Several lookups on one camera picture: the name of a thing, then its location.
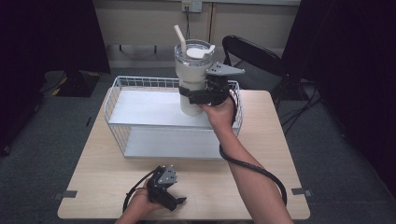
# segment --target tabletop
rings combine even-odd
[[[267,91],[241,91],[244,121],[239,140],[245,148],[284,184],[288,211],[293,219],[307,219],[310,211],[299,189],[290,151]],[[187,201],[170,212],[162,209],[148,220],[250,220],[226,161],[193,159],[124,158],[104,118],[102,105],[67,190],[58,216],[65,219],[114,219],[120,217],[127,193],[144,175],[159,165],[173,164],[178,182],[168,189]]]

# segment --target hand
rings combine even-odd
[[[152,203],[149,200],[149,191],[146,189],[148,181],[149,180],[146,179],[144,187],[134,192],[134,196],[125,209],[125,212],[117,220],[117,224],[136,223],[138,220],[148,216],[151,212],[164,208],[161,204]]]
[[[207,114],[215,132],[231,131],[233,121],[233,101],[228,97],[221,105],[198,105]]]

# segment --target forearm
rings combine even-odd
[[[149,203],[146,190],[138,189],[132,200],[129,202],[128,207],[116,221],[116,224],[135,224],[159,208],[163,207],[160,204]]]
[[[215,133],[228,156],[263,168],[231,130],[215,130]],[[279,190],[270,178],[231,162],[229,165],[241,198],[255,223],[291,223]]]

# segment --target chair backrest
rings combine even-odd
[[[236,35],[225,36],[222,40],[222,46],[225,53],[224,64],[233,66],[229,55],[231,53],[237,58],[274,75],[280,77],[287,75],[280,58],[269,49]]]

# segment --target wall outlet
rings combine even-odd
[[[181,1],[181,11],[186,11],[186,8],[188,8],[189,11],[192,11],[191,1]]]
[[[189,9],[189,12],[202,12],[202,2],[181,1],[181,11],[186,11],[186,8]]]

